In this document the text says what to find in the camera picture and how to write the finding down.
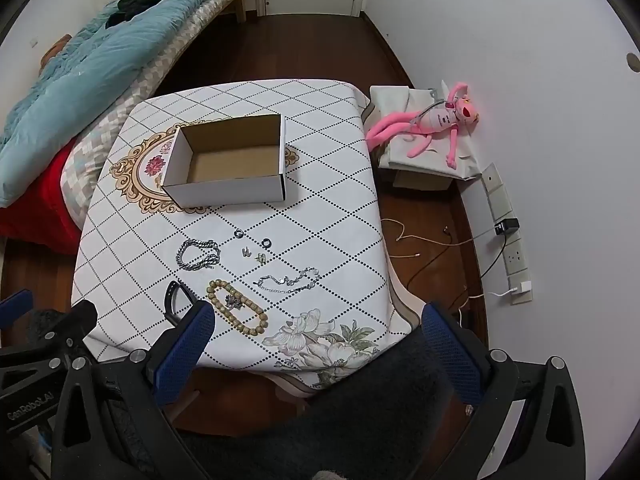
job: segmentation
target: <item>wall plate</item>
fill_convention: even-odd
[[[489,193],[489,208],[491,208],[491,214],[494,216],[494,220],[512,211],[511,201],[507,195],[507,189],[504,186],[500,186],[498,189],[494,189]]]
[[[521,270],[512,274],[509,278],[509,288],[515,288],[522,282],[530,282],[531,276],[529,275],[529,269]],[[520,303],[527,303],[527,301],[533,301],[533,289],[524,294],[511,294],[511,304],[516,305]]]
[[[498,174],[498,170],[494,163],[489,164],[489,166],[482,172],[482,183],[484,184],[487,194],[498,189],[502,185],[502,180],[500,179],[500,175]]]
[[[515,274],[527,268],[527,262],[524,258],[524,250],[522,249],[522,240],[508,244],[502,253],[504,257],[504,267],[507,274]]]

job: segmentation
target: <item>cardboard box on floor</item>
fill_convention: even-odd
[[[160,186],[182,208],[281,202],[284,138],[277,114],[181,126]]]

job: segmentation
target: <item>white tablecloth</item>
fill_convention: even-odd
[[[202,299],[211,280],[226,280],[268,315],[268,327],[257,336],[238,332],[218,315],[199,365],[267,373],[300,396],[340,380],[411,332],[418,316],[410,309],[419,313],[421,304],[410,295],[403,303],[388,285],[360,119],[366,104],[343,82],[266,80],[138,105],[98,180],[74,275],[73,302],[86,298],[98,310],[98,326],[87,338],[98,358],[149,348],[171,327],[163,300],[176,278]],[[273,112],[287,118],[285,202],[183,212],[159,188],[176,124]],[[234,237],[238,228],[243,238]],[[179,269],[175,255],[187,238],[217,241],[220,264]],[[264,238],[272,241],[268,250],[259,245]],[[245,247],[251,258],[242,256]],[[267,264],[254,259],[258,253]],[[190,248],[184,259],[200,255]],[[284,294],[254,284],[268,274],[293,278],[305,267],[321,277],[311,289]],[[234,312],[248,327],[258,325],[248,308]]]

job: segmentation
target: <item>wooden bead bracelet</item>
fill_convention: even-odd
[[[227,305],[224,305],[218,299],[218,297],[216,296],[216,291],[219,289],[226,290],[231,296],[239,300],[242,305],[247,306],[251,310],[253,310],[256,316],[258,316],[258,319],[260,320],[259,325],[256,328],[249,328],[243,325],[240,322],[240,320],[231,313],[231,310],[229,309],[229,307]],[[225,317],[226,321],[233,328],[235,328],[236,330],[238,330],[238,332],[242,334],[257,336],[258,334],[263,334],[264,329],[269,326],[269,323],[268,323],[269,317],[264,313],[264,311],[259,306],[257,306],[253,301],[243,296],[241,292],[238,292],[237,290],[235,290],[231,286],[231,284],[227,283],[224,280],[214,280],[209,282],[209,286],[207,287],[207,297],[213,304],[214,308],[217,311],[219,311],[219,313],[222,314],[222,316]]]

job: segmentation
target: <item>blue blanket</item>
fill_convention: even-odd
[[[47,63],[0,136],[0,207],[19,198],[56,153],[106,110],[207,0],[162,0],[105,29],[109,4]]]

